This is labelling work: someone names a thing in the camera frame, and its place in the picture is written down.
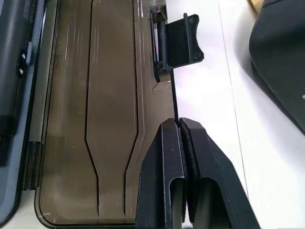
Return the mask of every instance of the white surface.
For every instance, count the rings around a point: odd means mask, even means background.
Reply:
[[[205,54],[175,70],[180,117],[201,122],[231,159],[261,228],[305,228],[305,136],[249,75],[255,18],[247,0],[167,0],[167,7],[169,21],[199,15]],[[25,194],[5,229],[43,228],[33,192]]]

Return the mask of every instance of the black bag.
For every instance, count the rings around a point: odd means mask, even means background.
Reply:
[[[259,75],[304,131],[305,1],[265,0],[249,49]]]

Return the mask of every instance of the black bracket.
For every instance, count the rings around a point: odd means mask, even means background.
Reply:
[[[199,23],[197,14],[166,24],[166,7],[151,8],[151,33],[154,75],[160,82],[161,73],[171,72],[173,68],[201,62],[201,51],[196,34]]]

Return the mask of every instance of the plastic case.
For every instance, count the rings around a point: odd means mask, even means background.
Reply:
[[[45,226],[134,225],[142,161],[160,124],[177,117],[173,78],[164,72],[157,81],[154,71],[151,8],[165,2],[0,0],[0,6],[17,2],[15,17],[32,13],[25,43],[32,51],[20,79],[17,132],[0,153],[0,226],[28,189],[36,190]],[[198,55],[195,61],[203,59]]]

